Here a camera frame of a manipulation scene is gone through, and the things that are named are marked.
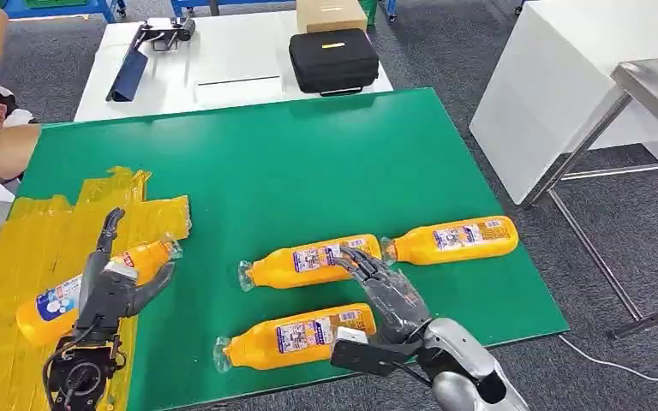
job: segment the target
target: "white table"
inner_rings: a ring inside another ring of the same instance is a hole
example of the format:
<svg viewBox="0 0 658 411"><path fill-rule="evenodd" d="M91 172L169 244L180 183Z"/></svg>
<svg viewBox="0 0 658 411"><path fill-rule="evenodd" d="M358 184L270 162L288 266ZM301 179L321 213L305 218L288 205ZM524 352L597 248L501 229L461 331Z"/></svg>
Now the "white table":
<svg viewBox="0 0 658 411"><path fill-rule="evenodd" d="M194 37L177 50L141 47L149 60L135 100L127 103L107 102L105 97L140 23L108 25L75 121L319 97L299 90L291 67L289 39L298 33L296 11L201 17L195 24ZM380 65L380 77L363 92L391 90Z"/></svg>
<svg viewBox="0 0 658 411"><path fill-rule="evenodd" d="M617 64L657 57L658 0L526 3L470 124L516 204L617 100ZM591 148L632 143L658 159L658 122L637 101Z"/></svg>

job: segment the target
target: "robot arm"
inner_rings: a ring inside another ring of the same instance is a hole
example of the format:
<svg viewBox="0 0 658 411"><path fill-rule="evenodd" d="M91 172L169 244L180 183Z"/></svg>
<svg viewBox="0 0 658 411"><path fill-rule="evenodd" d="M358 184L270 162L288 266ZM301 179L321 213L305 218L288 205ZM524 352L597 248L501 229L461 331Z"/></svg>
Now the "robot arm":
<svg viewBox="0 0 658 411"><path fill-rule="evenodd" d="M134 268L110 260L117 223L123 216L124 211L116 208L105 219L96 249L82 272L79 316L42 369L52 410L97 409L107 380L127 361L120 351L120 319L139 313L172 279L174 264L167 263L150 282L138 286Z"/></svg>
<svg viewBox="0 0 658 411"><path fill-rule="evenodd" d="M528 410L495 357L458 322L432 319L400 270L391 270L361 250L342 247L341 251L346 258L332 262L359 282L382 320L380 342L358 343L342 339L339 333L332 352L334 366L380 376L397 368L415 374L403 363L416 357L428 376L424 382L445 411Z"/></svg>

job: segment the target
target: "cardboard box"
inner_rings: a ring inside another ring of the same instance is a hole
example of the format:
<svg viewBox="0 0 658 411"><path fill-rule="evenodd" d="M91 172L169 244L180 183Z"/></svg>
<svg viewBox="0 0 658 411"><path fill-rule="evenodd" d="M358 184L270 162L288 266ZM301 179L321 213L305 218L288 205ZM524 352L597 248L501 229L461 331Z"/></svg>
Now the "cardboard box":
<svg viewBox="0 0 658 411"><path fill-rule="evenodd" d="M367 31L367 15L357 0L296 0L296 22L299 33Z"/></svg>

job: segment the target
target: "bottle cap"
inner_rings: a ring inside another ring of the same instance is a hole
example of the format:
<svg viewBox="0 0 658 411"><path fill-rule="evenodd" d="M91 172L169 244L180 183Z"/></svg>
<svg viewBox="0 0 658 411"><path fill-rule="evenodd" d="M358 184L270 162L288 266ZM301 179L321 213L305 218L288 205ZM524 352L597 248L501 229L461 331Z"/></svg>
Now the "bottle cap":
<svg viewBox="0 0 658 411"><path fill-rule="evenodd" d="M165 250L170 255L170 259L181 259L182 258L182 247L177 243L175 236L172 233L165 233L160 237L160 241L165 247Z"/></svg>
<svg viewBox="0 0 658 411"><path fill-rule="evenodd" d="M213 363L218 372L227 372L233 365L230 363L230 338L218 337L213 346Z"/></svg>
<svg viewBox="0 0 658 411"><path fill-rule="evenodd" d="M387 265L395 264L398 260L395 241L392 238L382 237L380 239L380 245L382 248L382 261Z"/></svg>
<svg viewBox="0 0 658 411"><path fill-rule="evenodd" d="M245 260L238 263L238 282L241 284L243 291L250 291L256 286L254 279L251 277L253 275L253 266L253 263Z"/></svg>

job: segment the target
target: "bottle label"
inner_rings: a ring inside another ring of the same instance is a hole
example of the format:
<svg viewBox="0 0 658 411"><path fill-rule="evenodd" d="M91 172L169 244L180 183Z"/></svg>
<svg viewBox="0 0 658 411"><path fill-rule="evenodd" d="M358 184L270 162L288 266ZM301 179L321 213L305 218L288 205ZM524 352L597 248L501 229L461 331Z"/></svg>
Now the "bottle label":
<svg viewBox="0 0 658 411"><path fill-rule="evenodd" d="M278 352L286 354L317 345L333 343L332 322L360 331L365 331L366 328L362 321L362 313L358 310L340 313L337 316L282 325L276 327Z"/></svg>
<svg viewBox="0 0 658 411"><path fill-rule="evenodd" d="M294 252L294 270L296 272L311 271L333 265L330 257L340 257L342 255L339 246L359 248L365 253L369 253L369 246L363 238L353 238L336 244L306 248Z"/></svg>
<svg viewBox="0 0 658 411"><path fill-rule="evenodd" d="M59 284L53 289L47 289L36 297L36 309L44 321L52 321L62 314L68 313L77 306L81 288L81 275Z"/></svg>
<svg viewBox="0 0 658 411"><path fill-rule="evenodd" d="M510 240L511 234L500 220L488 220L478 224L459 225L433 232L435 244L440 251L457 250L495 241Z"/></svg>
<svg viewBox="0 0 658 411"><path fill-rule="evenodd" d="M132 260L132 257L129 256L128 252L120 253L112 257L112 261L126 265L127 267L135 268L135 262Z"/></svg>

